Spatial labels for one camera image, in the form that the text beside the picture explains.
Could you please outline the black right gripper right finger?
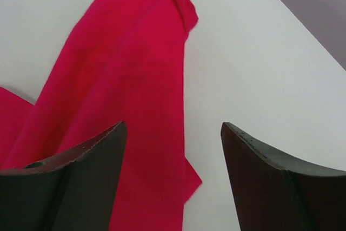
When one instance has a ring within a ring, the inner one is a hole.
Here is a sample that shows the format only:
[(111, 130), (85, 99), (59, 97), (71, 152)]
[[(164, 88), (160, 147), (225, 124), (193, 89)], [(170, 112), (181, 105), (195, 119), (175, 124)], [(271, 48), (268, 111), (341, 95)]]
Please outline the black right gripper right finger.
[(225, 122), (221, 139), (241, 230), (345, 230), (345, 172)]

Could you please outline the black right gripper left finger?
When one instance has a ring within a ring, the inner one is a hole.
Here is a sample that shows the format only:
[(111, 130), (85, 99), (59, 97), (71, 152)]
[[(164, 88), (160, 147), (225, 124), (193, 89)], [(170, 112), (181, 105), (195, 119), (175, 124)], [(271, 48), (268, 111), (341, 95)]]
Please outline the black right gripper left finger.
[(1, 171), (1, 230), (108, 230), (127, 126), (57, 155)]

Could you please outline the crimson red t-shirt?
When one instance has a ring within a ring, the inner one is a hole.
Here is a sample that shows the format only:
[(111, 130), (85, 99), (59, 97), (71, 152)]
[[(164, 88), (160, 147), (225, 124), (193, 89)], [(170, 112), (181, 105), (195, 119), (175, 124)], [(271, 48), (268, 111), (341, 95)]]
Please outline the crimson red t-shirt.
[(128, 138), (110, 230), (181, 230), (201, 184), (185, 157), (190, 0), (94, 0), (35, 105), (1, 90), (1, 168), (60, 153), (119, 121)]

